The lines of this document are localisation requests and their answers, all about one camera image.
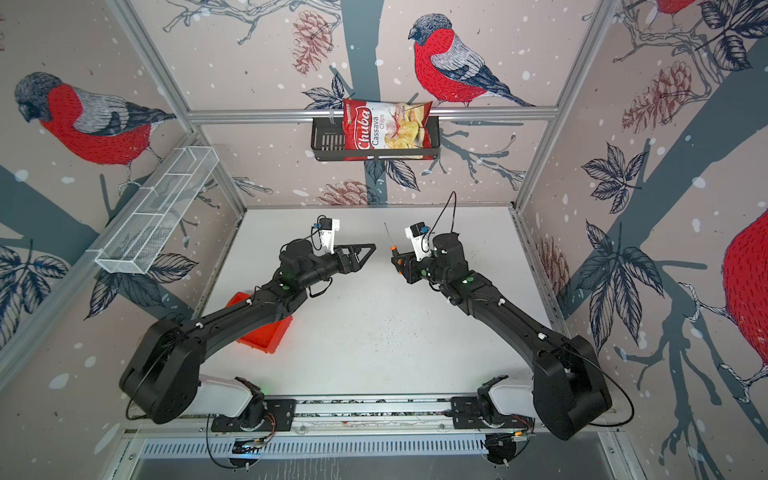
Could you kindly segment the orange-collared thin screwdriver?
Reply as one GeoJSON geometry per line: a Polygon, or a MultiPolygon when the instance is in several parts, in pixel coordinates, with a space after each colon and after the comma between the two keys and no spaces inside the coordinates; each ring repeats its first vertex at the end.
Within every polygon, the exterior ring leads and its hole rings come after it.
{"type": "Polygon", "coordinates": [[[389,243],[390,243],[390,253],[391,253],[392,257],[394,258],[397,255],[397,253],[398,253],[397,246],[396,246],[396,244],[395,244],[395,242],[394,242],[394,240],[392,238],[392,235],[390,233],[390,230],[388,228],[387,223],[383,222],[383,225],[384,225],[384,228],[385,228],[385,232],[387,234],[387,238],[388,238],[389,243]]]}

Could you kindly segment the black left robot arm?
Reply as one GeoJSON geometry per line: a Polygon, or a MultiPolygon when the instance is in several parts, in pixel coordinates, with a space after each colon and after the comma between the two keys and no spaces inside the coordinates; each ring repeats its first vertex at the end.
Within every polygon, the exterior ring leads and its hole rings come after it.
{"type": "Polygon", "coordinates": [[[153,422],[176,419],[193,403],[200,367],[208,358],[251,331],[293,315],[314,296],[313,285],[360,271],[375,250],[373,243],[339,245],[318,256],[306,239],[289,242],[272,279],[248,299],[192,323],[155,322],[128,362],[120,389],[153,422]]]}

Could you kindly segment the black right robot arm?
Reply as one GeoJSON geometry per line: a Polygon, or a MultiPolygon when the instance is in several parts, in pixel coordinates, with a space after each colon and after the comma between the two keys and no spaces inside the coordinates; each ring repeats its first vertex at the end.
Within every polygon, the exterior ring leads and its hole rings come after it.
{"type": "Polygon", "coordinates": [[[567,440],[612,407],[593,346],[551,329],[516,236],[435,237],[437,253],[375,253],[352,300],[360,318],[391,334],[372,370],[376,393],[466,392],[506,374],[532,390],[514,411],[567,440]]]}

